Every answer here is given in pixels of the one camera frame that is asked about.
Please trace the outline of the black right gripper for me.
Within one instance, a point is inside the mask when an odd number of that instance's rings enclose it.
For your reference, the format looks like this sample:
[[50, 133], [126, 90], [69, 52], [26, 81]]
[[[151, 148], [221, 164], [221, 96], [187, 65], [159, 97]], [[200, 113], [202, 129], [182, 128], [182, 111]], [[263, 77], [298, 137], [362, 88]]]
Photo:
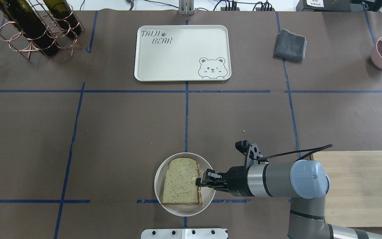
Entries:
[[207, 169], [201, 179], [196, 179], [195, 185], [230, 193], [233, 196], [252, 196], [248, 186], [247, 173], [248, 170], [245, 166], [231, 167], [227, 172], [218, 174], [213, 169]]

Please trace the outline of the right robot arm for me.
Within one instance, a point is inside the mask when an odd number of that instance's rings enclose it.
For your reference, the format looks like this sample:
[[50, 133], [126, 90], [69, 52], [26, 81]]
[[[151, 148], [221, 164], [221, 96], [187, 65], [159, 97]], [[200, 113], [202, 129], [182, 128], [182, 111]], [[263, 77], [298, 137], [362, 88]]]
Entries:
[[382, 239], [380, 234], [326, 223], [325, 198], [331, 181], [318, 161], [249, 161], [225, 173], [207, 169], [195, 184], [234, 196], [291, 198], [289, 239]]

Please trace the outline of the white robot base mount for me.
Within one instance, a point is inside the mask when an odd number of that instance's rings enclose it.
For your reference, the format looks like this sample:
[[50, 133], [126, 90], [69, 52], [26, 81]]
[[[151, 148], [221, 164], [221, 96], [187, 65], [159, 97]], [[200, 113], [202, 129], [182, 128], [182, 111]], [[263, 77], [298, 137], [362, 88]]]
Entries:
[[222, 228], [146, 229], [141, 239], [228, 239], [228, 231]]

